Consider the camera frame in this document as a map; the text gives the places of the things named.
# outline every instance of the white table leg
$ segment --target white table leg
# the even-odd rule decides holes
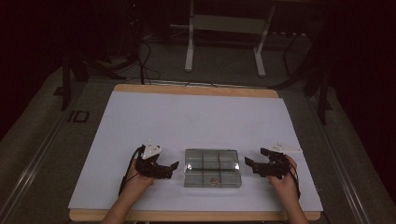
[[[194,56],[194,1],[190,0],[190,26],[189,26],[189,45],[187,47],[186,65],[184,70],[186,72],[192,71],[192,59]]]
[[[267,20],[264,24],[264,27],[262,28],[260,43],[257,47],[253,48],[254,58],[256,59],[256,66],[259,77],[265,77],[264,64],[262,63],[262,46],[264,45],[265,38],[268,35],[268,29],[270,28],[270,24],[274,16],[274,12],[275,12],[275,7],[272,6],[268,14]]]

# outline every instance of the white paper sheet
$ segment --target white paper sheet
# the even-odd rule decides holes
[[[244,163],[245,157],[264,162],[260,147],[276,142],[300,147],[282,99],[119,91],[110,97],[69,208],[109,209],[132,154],[149,139],[163,150],[159,164],[180,165],[172,179],[155,180],[134,210],[283,210],[267,179],[254,175]],[[236,149],[242,187],[183,188],[187,148]],[[322,211],[304,154],[290,156],[298,164],[302,208]]]

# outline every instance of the wooden table edge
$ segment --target wooden table edge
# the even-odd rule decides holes
[[[108,210],[70,209],[73,221],[101,221]],[[304,212],[309,221],[320,218],[319,211]],[[127,221],[284,221],[285,212],[187,212],[187,211],[131,211]]]
[[[184,94],[184,95],[279,98],[279,95],[274,90],[228,88],[228,87],[216,88],[216,87],[197,87],[197,86],[185,87],[185,86],[169,86],[169,85],[118,84],[115,86],[114,91]]]

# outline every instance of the gray carpet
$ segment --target gray carpet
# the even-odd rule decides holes
[[[268,76],[257,77],[253,53],[248,48],[225,48],[208,45],[196,46],[193,71],[184,72],[187,47],[176,43],[149,42],[148,75],[161,81],[200,82],[249,87],[265,87],[277,84],[287,77],[282,62],[282,50],[290,39],[272,35],[268,38],[263,54]],[[290,50],[291,69],[304,56],[309,43],[302,37],[296,48]],[[142,47],[142,58],[148,48]],[[120,73],[128,77],[127,83],[138,83],[138,66]],[[74,102],[67,111],[61,112],[62,99],[53,96],[61,85],[61,72],[54,73],[42,90],[30,103],[21,118],[6,135],[0,147],[0,202],[6,204],[8,196],[17,184],[30,159],[50,142],[38,172],[30,188],[14,204],[7,223],[65,223],[68,222],[70,197],[79,173],[90,150],[92,140],[106,108],[106,103],[115,84],[92,71],[88,84],[74,82]],[[324,210],[331,223],[395,223],[396,209],[382,186],[369,158],[364,152],[347,116],[330,90],[331,111],[326,112],[327,126],[322,126],[316,116],[316,98],[306,98],[301,92],[304,82],[299,82],[283,91],[291,120],[304,149]],[[86,123],[67,122],[72,110],[89,111]],[[61,128],[51,136],[53,125]],[[356,214],[355,202],[347,193],[354,189],[364,210]],[[328,223],[322,216],[312,223]]]

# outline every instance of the transparent box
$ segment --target transparent box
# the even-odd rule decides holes
[[[184,188],[241,187],[238,153],[231,149],[186,149]]]

